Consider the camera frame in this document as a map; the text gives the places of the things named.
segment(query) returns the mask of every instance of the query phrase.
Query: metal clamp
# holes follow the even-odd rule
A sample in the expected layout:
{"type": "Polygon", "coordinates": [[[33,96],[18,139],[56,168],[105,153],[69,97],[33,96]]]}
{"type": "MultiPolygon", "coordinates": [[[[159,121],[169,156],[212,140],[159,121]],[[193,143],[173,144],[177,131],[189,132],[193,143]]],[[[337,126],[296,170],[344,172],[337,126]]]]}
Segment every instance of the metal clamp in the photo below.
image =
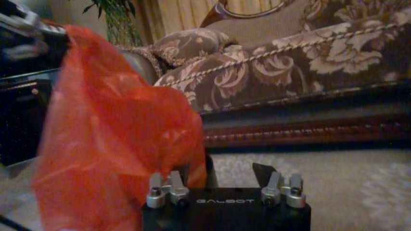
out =
{"type": "Polygon", "coordinates": [[[165,195],[169,194],[171,202],[177,207],[185,207],[188,204],[189,190],[183,185],[179,171],[171,171],[168,184],[163,184],[163,177],[159,172],[153,173],[149,178],[149,192],[146,195],[146,206],[160,208],[165,204],[165,195]]]}
{"type": "Polygon", "coordinates": [[[149,177],[149,192],[146,194],[146,206],[161,208],[165,204],[165,193],[161,190],[163,177],[159,172],[149,177]]]}
{"type": "Polygon", "coordinates": [[[184,207],[187,205],[188,188],[183,185],[181,177],[179,171],[171,171],[171,202],[179,206],[184,207]]]}
{"type": "Polygon", "coordinates": [[[261,202],[268,208],[280,203],[281,193],[279,187],[283,184],[283,180],[281,174],[272,172],[268,185],[261,189],[261,202]]]}
{"type": "Polygon", "coordinates": [[[292,208],[305,207],[305,194],[303,193],[303,179],[300,174],[292,174],[288,185],[281,187],[281,194],[285,195],[287,205],[292,208]]]}

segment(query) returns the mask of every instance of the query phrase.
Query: sofa cushion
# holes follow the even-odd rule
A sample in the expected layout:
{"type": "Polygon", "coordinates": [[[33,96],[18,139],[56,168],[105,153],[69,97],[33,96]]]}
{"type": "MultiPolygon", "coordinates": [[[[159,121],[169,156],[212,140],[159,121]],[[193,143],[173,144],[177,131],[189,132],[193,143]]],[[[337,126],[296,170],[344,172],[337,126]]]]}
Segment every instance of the sofa cushion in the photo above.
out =
{"type": "Polygon", "coordinates": [[[227,34],[211,29],[177,31],[156,42],[149,50],[171,68],[179,67],[236,43],[227,34]]]}
{"type": "Polygon", "coordinates": [[[409,84],[411,9],[344,22],[253,47],[231,46],[156,82],[212,113],[332,98],[409,84]]]}
{"type": "Polygon", "coordinates": [[[409,0],[309,0],[301,19],[304,30],[315,30],[411,6],[409,0]]]}

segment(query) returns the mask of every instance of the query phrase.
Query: carved wood trim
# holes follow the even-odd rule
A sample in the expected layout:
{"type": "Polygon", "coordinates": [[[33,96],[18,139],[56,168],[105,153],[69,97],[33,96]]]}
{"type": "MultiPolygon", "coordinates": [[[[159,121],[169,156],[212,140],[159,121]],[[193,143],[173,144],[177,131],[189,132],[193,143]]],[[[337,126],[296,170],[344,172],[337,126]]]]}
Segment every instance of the carved wood trim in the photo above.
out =
{"type": "Polygon", "coordinates": [[[411,140],[411,115],[369,116],[204,131],[205,147],[411,140]]]}
{"type": "Polygon", "coordinates": [[[284,0],[281,1],[280,4],[277,4],[273,8],[271,8],[269,10],[260,12],[260,13],[255,13],[255,14],[239,14],[239,13],[233,13],[231,11],[227,10],[227,0],[219,0],[217,3],[215,4],[215,6],[212,7],[211,11],[208,12],[200,27],[207,27],[209,24],[224,20],[224,19],[251,19],[251,18],[257,18],[257,17],[263,17],[265,15],[269,15],[275,12],[277,12],[283,7],[285,7],[287,5],[289,5],[289,3],[293,0],[284,0]]]}

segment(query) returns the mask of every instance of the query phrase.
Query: beige curtain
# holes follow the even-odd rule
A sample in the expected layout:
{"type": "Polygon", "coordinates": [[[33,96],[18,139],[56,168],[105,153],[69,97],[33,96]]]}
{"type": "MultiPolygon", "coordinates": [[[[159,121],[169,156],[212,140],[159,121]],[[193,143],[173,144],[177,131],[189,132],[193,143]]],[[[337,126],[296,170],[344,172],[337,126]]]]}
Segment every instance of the beige curtain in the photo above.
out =
{"type": "MultiPolygon", "coordinates": [[[[217,0],[134,0],[136,20],[144,43],[167,34],[197,28],[217,0]]],[[[228,10],[253,14],[275,7],[281,0],[228,0],[228,10]]]]}

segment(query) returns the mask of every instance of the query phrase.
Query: decorative rope trim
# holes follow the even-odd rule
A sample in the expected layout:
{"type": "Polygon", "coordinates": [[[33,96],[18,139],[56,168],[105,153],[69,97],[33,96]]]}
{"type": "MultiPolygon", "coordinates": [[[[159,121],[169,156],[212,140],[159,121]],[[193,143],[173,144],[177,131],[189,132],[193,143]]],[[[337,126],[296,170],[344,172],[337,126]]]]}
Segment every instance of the decorative rope trim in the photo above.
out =
{"type": "Polygon", "coordinates": [[[207,75],[207,74],[209,74],[212,72],[216,72],[216,71],[219,71],[221,69],[225,69],[228,67],[240,65],[243,63],[251,62],[251,61],[253,61],[256,59],[265,58],[267,56],[272,56],[272,55],[275,55],[277,53],[281,53],[284,51],[291,51],[291,50],[295,50],[297,48],[304,48],[304,47],[312,47],[312,46],[319,45],[319,44],[321,44],[324,42],[331,42],[331,41],[335,41],[337,39],[351,38],[351,37],[353,37],[356,35],[368,34],[368,33],[372,33],[372,32],[380,31],[380,30],[387,30],[387,29],[391,29],[391,28],[395,28],[395,27],[400,27],[400,25],[397,25],[397,24],[388,24],[385,26],[377,26],[375,28],[368,28],[365,30],[359,30],[359,31],[349,32],[349,33],[345,33],[345,34],[339,34],[336,36],[332,36],[332,37],[328,37],[328,38],[323,38],[323,39],[320,39],[317,41],[313,41],[313,42],[309,42],[309,43],[300,43],[297,45],[289,45],[289,46],[287,46],[284,48],[268,51],[268,52],[265,52],[263,54],[259,54],[256,56],[251,56],[251,57],[248,57],[248,58],[245,58],[245,59],[243,59],[240,61],[227,62],[227,63],[221,64],[220,66],[217,66],[215,68],[211,68],[211,69],[208,69],[205,71],[201,71],[201,72],[192,73],[185,78],[181,78],[181,79],[179,79],[179,80],[176,80],[173,82],[161,84],[160,86],[172,86],[172,85],[175,85],[175,84],[177,84],[177,83],[180,83],[180,82],[183,82],[185,80],[189,80],[189,79],[196,78],[199,76],[204,76],[204,75],[207,75]]]}
{"type": "Polygon", "coordinates": [[[204,141],[244,141],[260,140],[275,138],[292,138],[307,136],[321,136],[329,134],[356,134],[371,132],[385,132],[388,130],[409,131],[409,123],[389,122],[379,124],[349,125],[349,126],[321,126],[319,128],[300,128],[300,129],[277,129],[275,131],[247,132],[247,133],[229,133],[224,135],[205,136],[204,141]]]}
{"type": "Polygon", "coordinates": [[[150,65],[153,66],[153,71],[156,74],[156,79],[159,80],[161,76],[164,75],[163,70],[160,68],[160,63],[159,60],[155,58],[155,56],[150,54],[150,52],[146,50],[146,48],[141,47],[132,47],[132,48],[124,48],[124,47],[117,47],[121,51],[128,51],[129,53],[137,54],[142,56],[150,65]]]}

